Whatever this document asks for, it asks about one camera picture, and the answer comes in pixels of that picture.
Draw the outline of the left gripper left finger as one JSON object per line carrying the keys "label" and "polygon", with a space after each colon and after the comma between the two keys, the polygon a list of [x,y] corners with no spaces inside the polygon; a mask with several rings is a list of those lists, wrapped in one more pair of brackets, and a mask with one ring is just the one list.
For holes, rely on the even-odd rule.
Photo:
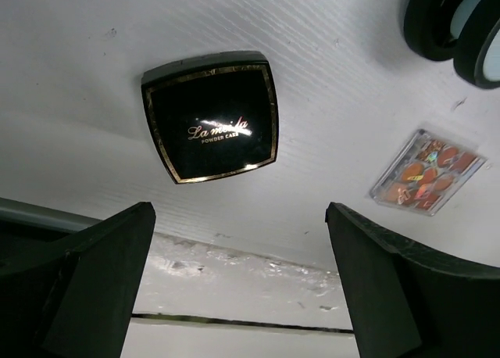
{"label": "left gripper left finger", "polygon": [[148,202],[73,233],[2,218],[2,356],[120,356],[154,227]]}

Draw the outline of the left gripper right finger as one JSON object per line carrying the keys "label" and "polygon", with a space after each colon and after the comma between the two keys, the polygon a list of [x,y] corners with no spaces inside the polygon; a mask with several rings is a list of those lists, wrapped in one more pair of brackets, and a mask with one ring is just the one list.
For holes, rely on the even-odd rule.
{"label": "left gripper right finger", "polygon": [[339,202],[330,242],[361,357],[497,357],[499,269],[388,230]]}

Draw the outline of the black square powder compact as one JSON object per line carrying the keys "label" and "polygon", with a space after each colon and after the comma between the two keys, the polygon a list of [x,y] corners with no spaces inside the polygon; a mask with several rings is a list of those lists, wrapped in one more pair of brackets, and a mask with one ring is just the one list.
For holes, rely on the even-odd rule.
{"label": "black square powder compact", "polygon": [[175,184],[243,174],[277,160],[279,113],[268,59],[219,52],[144,72],[148,129]]}

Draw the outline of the light blue hardshell suitcase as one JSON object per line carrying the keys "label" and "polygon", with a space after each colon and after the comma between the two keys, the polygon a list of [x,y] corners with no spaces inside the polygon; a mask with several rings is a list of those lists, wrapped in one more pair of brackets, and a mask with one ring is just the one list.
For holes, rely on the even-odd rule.
{"label": "light blue hardshell suitcase", "polygon": [[499,0],[409,0],[406,44],[430,61],[453,61],[473,86],[499,87]]}

